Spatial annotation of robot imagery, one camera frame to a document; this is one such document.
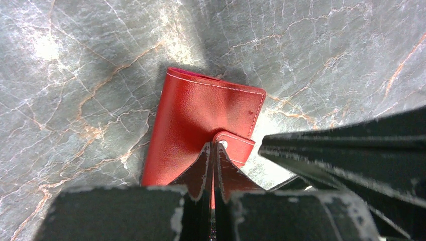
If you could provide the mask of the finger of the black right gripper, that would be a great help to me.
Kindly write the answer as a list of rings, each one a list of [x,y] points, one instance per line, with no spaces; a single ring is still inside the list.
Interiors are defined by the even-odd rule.
[[[259,154],[373,180],[425,178],[425,107],[340,128],[268,135]]]
[[[357,194],[383,236],[425,239],[425,156],[378,150],[260,150],[313,186]]]

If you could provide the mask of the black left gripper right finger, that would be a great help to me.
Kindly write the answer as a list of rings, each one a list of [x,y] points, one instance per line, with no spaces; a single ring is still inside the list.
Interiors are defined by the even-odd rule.
[[[342,191],[268,192],[212,146],[217,240],[379,240],[356,195]]]

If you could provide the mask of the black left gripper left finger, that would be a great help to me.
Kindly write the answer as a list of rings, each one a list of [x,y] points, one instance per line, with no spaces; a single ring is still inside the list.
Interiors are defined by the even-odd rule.
[[[168,185],[80,186],[53,201],[35,240],[209,240],[212,143]]]

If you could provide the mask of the red leather card holder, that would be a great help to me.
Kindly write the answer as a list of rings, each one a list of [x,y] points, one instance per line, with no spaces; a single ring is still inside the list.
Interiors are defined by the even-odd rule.
[[[156,112],[142,185],[167,185],[187,169],[207,142],[222,142],[243,167],[266,91],[170,67]]]

